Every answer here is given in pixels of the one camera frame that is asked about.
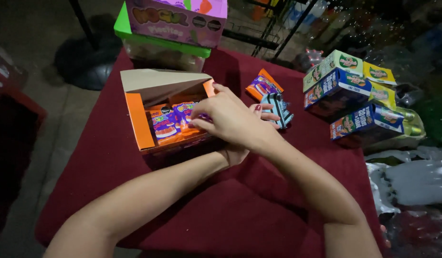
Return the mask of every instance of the candy bag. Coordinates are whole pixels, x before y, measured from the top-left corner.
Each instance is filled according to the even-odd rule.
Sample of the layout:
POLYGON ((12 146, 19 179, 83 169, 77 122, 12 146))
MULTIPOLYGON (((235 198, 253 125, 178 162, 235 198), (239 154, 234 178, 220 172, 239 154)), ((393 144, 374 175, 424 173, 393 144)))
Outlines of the candy bag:
POLYGON ((194 108, 194 105, 198 103, 198 101, 195 102, 183 102, 179 104, 172 105, 172 109, 175 112, 177 116, 177 120, 180 124, 180 130, 183 136, 188 136, 194 133, 200 132, 199 130, 195 128, 189 128, 188 124, 191 121, 191 112, 194 108))
POLYGON ((182 140, 180 122, 166 104, 148 108, 153 121, 157 143, 162 146, 182 140))
POLYGON ((262 100, 264 95, 283 92, 280 85, 264 69, 261 69, 258 77, 253 80, 246 90, 259 101, 262 100))

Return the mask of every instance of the metal rack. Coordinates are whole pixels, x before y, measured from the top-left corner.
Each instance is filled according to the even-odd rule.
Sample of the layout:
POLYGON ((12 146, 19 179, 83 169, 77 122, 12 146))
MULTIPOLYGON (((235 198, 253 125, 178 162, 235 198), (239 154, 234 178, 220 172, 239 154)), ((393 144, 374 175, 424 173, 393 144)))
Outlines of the metal rack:
POLYGON ((305 0, 280 0, 275 6, 270 5, 271 0, 268 4, 243 0, 244 3, 265 8, 264 12, 273 11, 272 17, 264 17, 259 21, 253 21, 247 14, 229 6, 227 23, 223 31, 223 36, 226 38, 223 39, 221 46, 275 62, 317 1, 310 2, 291 29, 283 26, 283 21, 287 20, 289 15, 287 10, 296 2, 305 3, 305 0))

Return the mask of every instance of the purple candy box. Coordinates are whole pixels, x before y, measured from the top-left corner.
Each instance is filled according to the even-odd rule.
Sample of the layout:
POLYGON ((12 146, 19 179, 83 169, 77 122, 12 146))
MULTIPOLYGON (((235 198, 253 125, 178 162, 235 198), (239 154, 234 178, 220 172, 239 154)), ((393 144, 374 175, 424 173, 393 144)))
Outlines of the purple candy box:
POLYGON ((133 33, 214 48, 227 19, 227 0, 126 0, 133 33))

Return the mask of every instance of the hand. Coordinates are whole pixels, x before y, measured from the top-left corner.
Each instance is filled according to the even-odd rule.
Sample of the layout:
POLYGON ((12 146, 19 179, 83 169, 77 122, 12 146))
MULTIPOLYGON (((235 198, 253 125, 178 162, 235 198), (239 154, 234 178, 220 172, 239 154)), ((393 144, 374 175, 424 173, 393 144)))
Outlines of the hand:
MULTIPOLYGON (((253 104, 250 106, 249 109, 258 118, 278 121, 280 120, 280 117, 278 115, 275 114, 271 115, 270 113, 262 112, 262 110, 272 109, 273 107, 274 107, 273 104, 253 104)), ((276 129, 280 128, 277 124, 272 122, 270 123, 274 128, 276 129)), ((247 157, 249 150, 245 149, 242 146, 229 144, 224 150, 221 150, 221 153, 224 156, 224 158, 227 160, 229 167, 232 167, 235 165, 239 165, 247 157)))
POLYGON ((218 94, 194 106, 190 126, 204 129, 229 143, 253 151, 281 139, 272 122, 260 119, 276 120, 279 118, 277 115, 264 113, 259 118, 258 113, 251 112, 229 88, 219 84, 213 84, 213 87, 218 94), (200 119, 201 114, 209 115, 213 121, 200 119))

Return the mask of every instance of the maroon tablecloth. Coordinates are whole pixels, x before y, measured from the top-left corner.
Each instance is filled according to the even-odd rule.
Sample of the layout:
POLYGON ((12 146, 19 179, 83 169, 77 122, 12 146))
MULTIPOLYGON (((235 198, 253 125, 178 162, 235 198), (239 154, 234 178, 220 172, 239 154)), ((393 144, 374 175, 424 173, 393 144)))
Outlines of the maroon tablecloth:
MULTIPOLYGON (((244 88, 261 68, 285 90, 285 100, 291 103, 289 111, 295 115, 283 136, 351 192, 377 242, 382 243, 362 151, 344 150, 331 143, 329 126, 304 112, 302 73, 226 50, 213 50, 203 72, 229 86, 250 105, 255 101, 244 88)), ((41 212, 35 235, 45 246, 70 215, 95 198, 163 164, 198 155, 203 149, 186 150, 163 163, 140 155, 119 74, 128 69, 133 65, 122 51, 78 146, 41 212)), ((178 251, 179 255, 211 257, 324 256, 318 214, 306 209, 299 191, 289 186, 276 168, 254 154, 241 165, 212 177, 119 246, 159 255, 178 251)))

